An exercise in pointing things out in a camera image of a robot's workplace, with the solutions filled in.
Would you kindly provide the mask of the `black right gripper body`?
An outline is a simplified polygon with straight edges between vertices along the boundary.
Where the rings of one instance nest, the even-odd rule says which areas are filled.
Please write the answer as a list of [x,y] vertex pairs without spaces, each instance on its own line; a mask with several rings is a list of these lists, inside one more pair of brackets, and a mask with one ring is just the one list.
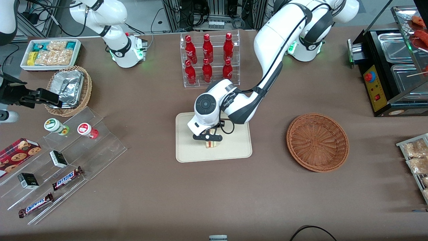
[[35,104],[42,102],[37,99],[33,90],[26,88],[27,82],[20,81],[8,74],[1,74],[3,78],[0,87],[0,102],[4,105],[19,105],[35,108]]

